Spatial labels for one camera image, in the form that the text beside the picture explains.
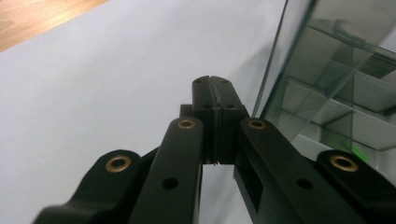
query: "brass insert hole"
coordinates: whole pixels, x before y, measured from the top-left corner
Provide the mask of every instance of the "brass insert hole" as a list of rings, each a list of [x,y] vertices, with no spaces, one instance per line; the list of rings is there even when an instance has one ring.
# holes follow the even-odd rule
[[[190,129],[195,126],[195,122],[189,119],[184,119],[180,121],[177,126],[181,129]]]
[[[330,162],[333,166],[337,167],[340,170],[347,172],[356,172],[359,169],[358,164],[351,160],[348,157],[341,155],[334,155],[330,157]]]
[[[126,156],[115,156],[106,163],[106,169],[110,173],[118,173],[124,171],[131,165],[131,159]]]
[[[264,129],[266,127],[265,123],[258,119],[249,121],[248,126],[254,129]]]
[[[175,189],[178,185],[178,182],[174,178],[167,178],[163,181],[164,189]]]

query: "black mechanical linkage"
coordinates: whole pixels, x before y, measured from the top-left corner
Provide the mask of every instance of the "black mechanical linkage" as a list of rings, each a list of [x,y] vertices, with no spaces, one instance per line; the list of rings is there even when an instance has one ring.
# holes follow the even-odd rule
[[[128,223],[198,223],[203,130],[191,117],[171,122]]]
[[[369,223],[394,224],[396,190],[358,157],[339,150],[318,155],[316,167]]]
[[[204,163],[234,164],[239,122],[249,114],[233,84],[221,77],[195,79],[192,115],[205,125]]]
[[[239,143],[239,188],[257,183],[254,176],[262,185],[260,204],[241,191],[253,223],[365,223],[270,122],[244,119]]]
[[[102,156],[64,205],[44,209],[35,224],[125,223],[141,188],[140,157],[126,150]]]
[[[396,189],[364,162],[332,150],[311,163],[270,122],[249,118],[230,81],[200,77],[160,147],[107,153],[35,224],[196,224],[202,165],[218,162],[235,165],[254,224],[396,223]]]

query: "white surface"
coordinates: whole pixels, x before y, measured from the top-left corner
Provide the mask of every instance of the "white surface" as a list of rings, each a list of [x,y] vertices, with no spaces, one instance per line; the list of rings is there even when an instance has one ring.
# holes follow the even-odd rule
[[[396,106],[396,85],[362,72],[356,72],[354,104],[377,113]]]
[[[316,161],[320,152],[332,149],[300,134],[297,134],[291,144],[311,161]]]
[[[353,139],[377,150],[396,148],[396,126],[364,114],[358,110],[353,113]]]
[[[351,107],[330,99],[314,116],[312,121],[318,125],[323,125],[331,120],[341,118],[341,116],[345,115],[350,110],[352,110]]]
[[[0,223],[66,202],[108,151],[154,149],[197,77],[230,79],[251,112],[283,3],[109,1],[1,52]],[[203,188],[201,220],[249,223],[235,185]]]

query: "wooden table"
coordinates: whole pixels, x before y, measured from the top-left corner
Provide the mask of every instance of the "wooden table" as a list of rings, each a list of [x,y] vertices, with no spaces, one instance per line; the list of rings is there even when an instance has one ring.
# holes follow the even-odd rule
[[[107,0],[0,0],[0,51],[39,35]]]

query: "glass panel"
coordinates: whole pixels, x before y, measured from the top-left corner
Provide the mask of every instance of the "glass panel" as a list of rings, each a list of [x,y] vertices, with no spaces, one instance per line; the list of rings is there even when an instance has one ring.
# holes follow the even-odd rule
[[[317,1],[311,7],[288,49],[279,46],[290,40],[280,29],[274,54],[283,61],[270,62],[266,73],[278,78],[268,102],[273,84],[262,85],[256,108],[306,157],[341,149],[396,180],[390,164],[396,159],[396,54],[377,47],[396,23],[396,2]],[[280,51],[289,56],[279,58]]]

